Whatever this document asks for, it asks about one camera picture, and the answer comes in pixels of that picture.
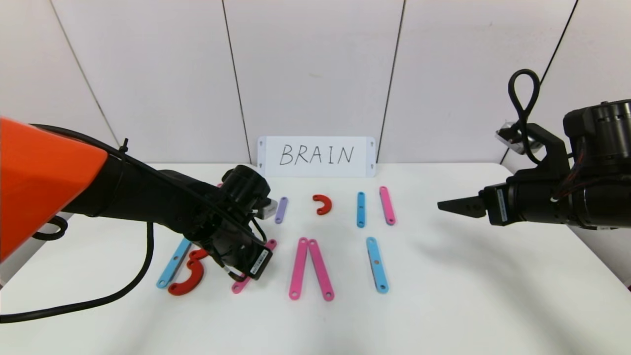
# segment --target white wall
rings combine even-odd
[[[566,113],[601,101],[631,99],[630,13],[627,1],[581,0],[577,6],[529,120],[563,137],[567,147]],[[533,166],[527,157],[512,151],[504,165],[512,171]],[[631,285],[631,231],[573,231],[620,280]]]
[[[148,162],[249,162],[219,0],[53,0],[105,117]]]
[[[48,0],[0,1],[0,116],[116,144]]]
[[[573,5],[407,1],[379,162],[499,162],[508,79],[544,73]]]
[[[252,159],[267,135],[380,137],[403,0],[226,0]]]

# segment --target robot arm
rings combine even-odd
[[[520,70],[509,82],[511,99],[514,79],[523,73],[539,85],[534,72]],[[535,100],[533,94],[530,110]],[[516,109],[520,122],[500,129],[498,138],[529,157],[531,149],[544,146],[546,157],[531,157],[535,168],[517,171],[478,196],[438,202],[438,208],[476,218],[488,211],[495,226],[530,221],[585,229],[631,227],[631,100],[603,102],[565,115],[563,128],[574,158],[571,169],[563,140],[526,123],[529,110],[522,110],[519,102]]]
[[[127,140],[116,150],[68,129],[5,118],[0,131],[0,262],[31,236],[46,239],[37,233],[46,223],[57,224],[61,237],[67,224],[55,217],[59,211],[161,224],[205,249],[235,280],[260,278],[272,257],[254,217],[273,215],[277,204],[266,180],[244,165],[217,188],[133,159]]]

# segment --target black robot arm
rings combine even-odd
[[[495,226],[530,221],[586,229],[631,227],[631,100],[565,115],[571,169],[563,140],[537,124],[523,123],[501,129],[498,137],[519,153],[526,150],[517,143],[543,145],[545,158],[505,183],[483,188],[478,196],[438,202],[439,209],[476,218],[488,213]]]

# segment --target pink plastic strip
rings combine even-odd
[[[326,272],[326,267],[324,266],[324,260],[322,259],[322,253],[320,253],[320,247],[318,247],[315,239],[309,240],[309,252],[311,253],[311,260],[314,262],[315,274],[317,275],[317,280],[320,283],[322,296],[326,301],[332,301],[333,298],[335,298],[335,293],[333,292],[331,280],[329,280],[329,274]]]
[[[269,249],[269,250],[274,250],[274,248],[276,247],[276,240],[275,239],[270,239],[267,244],[265,244],[265,246]],[[232,293],[234,294],[238,294],[241,293],[241,291],[243,291],[243,289],[245,288],[245,285],[247,285],[247,283],[250,282],[250,278],[246,277],[245,280],[241,281],[241,282],[235,282],[234,284],[232,284]]]
[[[394,216],[394,210],[392,209],[392,202],[390,201],[390,193],[388,188],[381,186],[379,188],[379,196],[381,196],[381,205],[384,207],[384,216],[386,216],[386,223],[390,226],[396,223],[396,217]]]
[[[305,275],[305,262],[307,261],[307,238],[298,240],[296,261],[293,263],[292,283],[289,286],[289,298],[298,299],[302,292],[302,277]]]

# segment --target plastic strip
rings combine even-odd
[[[388,293],[390,286],[388,286],[388,280],[386,279],[386,271],[384,270],[384,263],[381,261],[377,240],[373,237],[366,238],[366,247],[368,247],[368,258],[370,259],[372,277],[375,279],[377,292]]]
[[[394,209],[392,209],[392,202],[390,201],[390,193],[388,188],[381,186],[379,188],[379,196],[381,197],[381,205],[384,207],[384,216],[386,217],[386,223],[390,226],[396,223],[396,217],[394,216]]]
[[[270,239],[266,244],[265,247],[267,247],[269,250],[274,250],[274,248],[276,247],[276,240],[275,239]],[[234,294],[238,294],[241,293],[241,291],[243,291],[243,289],[245,288],[245,285],[247,285],[247,283],[250,282],[250,278],[246,277],[245,280],[243,280],[242,282],[235,282],[232,285],[232,293]]]
[[[298,240],[296,261],[293,263],[292,283],[289,286],[289,298],[296,300],[302,292],[302,277],[305,275],[305,262],[307,261],[307,238]]]
[[[287,197],[281,198],[280,202],[278,202],[278,208],[276,209],[276,218],[274,219],[276,224],[283,223],[283,219],[285,218],[285,209],[287,208],[287,202],[289,202],[289,200],[287,200]]]
[[[173,256],[171,256],[171,260],[169,260],[167,267],[164,269],[162,275],[156,283],[156,286],[159,289],[167,288],[168,284],[171,282],[171,280],[173,280],[173,276],[175,276],[177,269],[179,269],[180,265],[182,265],[182,261],[184,260],[184,257],[186,256],[186,253],[188,253],[190,248],[191,241],[183,238],[180,242],[180,245],[178,245],[177,249],[175,250],[175,253],[173,253]]]
[[[366,195],[363,192],[357,193],[357,227],[364,228],[366,225]]]
[[[329,280],[329,274],[326,272],[326,267],[324,266],[324,260],[322,259],[322,253],[320,253],[320,247],[315,239],[309,240],[309,252],[311,253],[311,260],[314,262],[315,274],[317,275],[317,280],[320,283],[322,296],[326,301],[332,301],[333,298],[335,298],[335,293],[333,292],[331,280]]]

